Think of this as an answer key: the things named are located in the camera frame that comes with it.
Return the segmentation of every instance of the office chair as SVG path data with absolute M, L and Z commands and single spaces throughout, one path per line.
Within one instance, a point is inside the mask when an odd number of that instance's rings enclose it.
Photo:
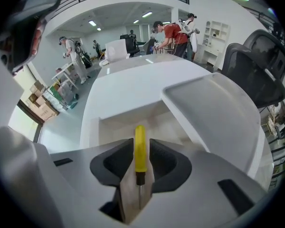
M 134 45 L 133 38 L 125 39 L 125 46 L 127 48 L 127 52 L 130 53 L 130 56 L 133 57 L 135 53 L 138 53 L 140 50 Z
M 283 81 L 285 76 L 285 47 L 269 32 L 257 29 L 244 42 L 245 47 L 253 51 L 264 61 L 266 68 Z
M 285 87 L 266 67 L 262 57 L 245 46 L 227 47 L 222 74 L 238 84 L 257 108 L 274 105 L 285 99 Z

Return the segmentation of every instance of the trousers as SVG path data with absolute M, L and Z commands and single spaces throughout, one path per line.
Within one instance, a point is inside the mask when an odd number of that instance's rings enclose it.
M 72 62 L 74 65 L 74 69 L 76 73 L 78 74 L 79 78 L 81 80 L 85 80 L 87 78 L 87 71 L 86 71 L 85 65 L 81 61 L 80 56 L 77 55 L 76 57 L 72 58 Z

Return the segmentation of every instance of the man in red shirt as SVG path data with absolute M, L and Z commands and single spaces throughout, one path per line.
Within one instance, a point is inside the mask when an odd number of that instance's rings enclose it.
M 161 33 L 162 31 L 165 31 L 165 41 L 158 47 L 154 47 L 154 50 L 161 49 L 173 42 L 173 39 L 175 39 L 175 46 L 172 51 L 172 55 L 182 57 L 184 55 L 184 52 L 187 48 L 188 43 L 188 36 L 184 33 L 181 33 L 181 29 L 177 24 L 168 24 L 163 25 L 162 22 L 156 21 L 153 24 L 153 30 L 155 33 Z

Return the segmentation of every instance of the yellow screwdriver handle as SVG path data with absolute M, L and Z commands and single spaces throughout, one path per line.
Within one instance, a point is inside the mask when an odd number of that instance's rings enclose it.
M 144 126 L 139 125 L 135 128 L 135 172 L 146 172 L 146 131 Z

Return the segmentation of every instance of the floor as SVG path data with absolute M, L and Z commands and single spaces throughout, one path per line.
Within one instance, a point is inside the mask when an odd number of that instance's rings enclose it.
M 88 69 L 89 78 L 83 85 L 77 80 L 79 94 L 78 104 L 73 109 L 60 113 L 58 116 L 45 122 L 39 137 L 39 143 L 43 144 L 49 153 L 67 152 L 79 149 L 81 123 L 87 98 L 91 87 L 100 72 L 99 66 Z

